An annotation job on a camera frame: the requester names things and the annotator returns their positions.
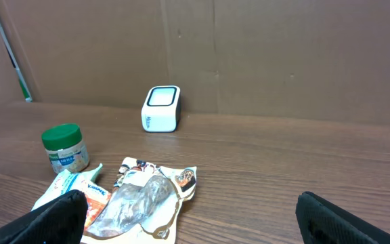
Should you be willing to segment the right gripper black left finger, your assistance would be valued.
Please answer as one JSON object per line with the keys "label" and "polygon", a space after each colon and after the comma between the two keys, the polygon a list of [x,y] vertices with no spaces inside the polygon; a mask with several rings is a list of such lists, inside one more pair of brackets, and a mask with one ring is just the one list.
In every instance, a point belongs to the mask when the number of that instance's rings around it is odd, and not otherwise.
{"label": "right gripper black left finger", "polygon": [[88,204],[71,190],[0,228],[0,244],[79,244]]}

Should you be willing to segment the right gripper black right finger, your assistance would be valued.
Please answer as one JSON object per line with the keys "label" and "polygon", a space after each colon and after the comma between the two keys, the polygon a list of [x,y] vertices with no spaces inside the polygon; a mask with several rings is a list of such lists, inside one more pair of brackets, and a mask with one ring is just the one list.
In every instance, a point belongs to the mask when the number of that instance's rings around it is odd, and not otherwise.
{"label": "right gripper black right finger", "polygon": [[312,193],[295,210],[304,244],[390,244],[390,234]]}

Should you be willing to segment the teal wet wipes pack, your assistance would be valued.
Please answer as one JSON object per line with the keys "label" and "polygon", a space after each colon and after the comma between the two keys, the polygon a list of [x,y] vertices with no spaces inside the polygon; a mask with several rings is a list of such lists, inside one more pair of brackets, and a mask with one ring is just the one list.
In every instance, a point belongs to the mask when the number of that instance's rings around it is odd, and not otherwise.
{"label": "teal wet wipes pack", "polygon": [[82,190],[85,184],[94,184],[102,168],[103,164],[100,163],[95,169],[81,173],[71,173],[65,169],[56,176],[45,193],[36,200],[31,210],[33,211],[71,190]]}

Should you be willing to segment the green lid jar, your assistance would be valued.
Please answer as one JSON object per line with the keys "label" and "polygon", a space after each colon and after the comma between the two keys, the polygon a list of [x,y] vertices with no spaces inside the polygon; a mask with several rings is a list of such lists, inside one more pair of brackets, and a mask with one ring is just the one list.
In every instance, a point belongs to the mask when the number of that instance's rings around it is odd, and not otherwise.
{"label": "green lid jar", "polygon": [[77,173],[89,164],[89,154],[81,128],[75,123],[52,127],[41,135],[42,143],[56,174],[68,170]]}

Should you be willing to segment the brown snack pouch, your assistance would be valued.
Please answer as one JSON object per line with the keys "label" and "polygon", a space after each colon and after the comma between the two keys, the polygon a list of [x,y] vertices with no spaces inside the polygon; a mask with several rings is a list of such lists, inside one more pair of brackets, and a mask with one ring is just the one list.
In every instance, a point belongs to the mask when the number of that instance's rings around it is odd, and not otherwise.
{"label": "brown snack pouch", "polygon": [[195,193],[197,167],[175,169],[123,159],[108,204],[83,232],[81,243],[170,243],[177,217]]}

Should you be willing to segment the orange Kleenex tissue pack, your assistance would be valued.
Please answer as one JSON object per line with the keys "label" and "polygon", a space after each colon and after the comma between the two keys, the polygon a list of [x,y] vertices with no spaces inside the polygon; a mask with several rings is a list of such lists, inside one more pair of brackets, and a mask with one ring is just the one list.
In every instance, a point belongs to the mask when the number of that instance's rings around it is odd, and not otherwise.
{"label": "orange Kleenex tissue pack", "polygon": [[84,193],[88,204],[84,224],[84,229],[87,229],[107,206],[111,194],[91,181],[82,182],[81,191]]}

